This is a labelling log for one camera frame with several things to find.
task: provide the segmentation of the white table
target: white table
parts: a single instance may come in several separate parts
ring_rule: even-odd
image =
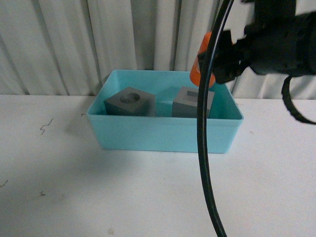
[[[102,150],[81,115],[93,99],[0,96],[0,236],[216,236],[198,155]],[[230,151],[209,155],[227,235],[316,236],[316,126],[280,100],[237,102]],[[316,120],[316,101],[295,103]]]

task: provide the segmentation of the curtain fold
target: curtain fold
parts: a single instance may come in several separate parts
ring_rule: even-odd
[[[0,1],[0,94],[96,95],[115,69],[189,71],[222,0]],[[296,14],[316,10],[297,0]],[[233,42],[253,20],[236,0],[225,29]],[[251,69],[227,84],[236,98],[281,98],[286,75]],[[315,77],[291,82],[316,99]]]

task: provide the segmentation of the gray cube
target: gray cube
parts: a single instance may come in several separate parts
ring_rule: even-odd
[[[209,116],[214,92],[208,92],[207,98],[207,117]],[[198,107],[198,89],[181,87],[177,97],[172,103],[172,116],[178,118],[196,118]]]
[[[121,116],[156,116],[155,95],[127,87],[104,101],[107,114]]]

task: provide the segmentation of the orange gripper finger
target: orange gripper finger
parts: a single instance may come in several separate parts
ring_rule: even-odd
[[[212,32],[208,32],[205,34],[205,36],[202,40],[201,46],[199,47],[199,50],[197,53],[198,55],[207,50],[207,46],[208,46],[209,39],[211,38],[211,34],[212,34]],[[195,85],[199,86],[199,82],[201,79],[201,71],[200,71],[199,64],[198,64],[198,56],[196,57],[194,64],[192,66],[192,69],[190,72],[190,79]],[[209,81],[209,87],[211,87],[214,83],[215,83],[215,76],[212,74],[211,79]]]

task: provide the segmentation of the plastic bin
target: plastic bin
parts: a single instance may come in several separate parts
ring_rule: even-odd
[[[156,96],[156,117],[107,115],[104,100],[131,86]],[[99,144],[104,149],[197,152],[197,119],[172,118],[172,101],[182,86],[197,88],[189,72],[113,71],[87,112]],[[207,120],[210,153],[226,153],[243,121],[227,87],[215,84]]]

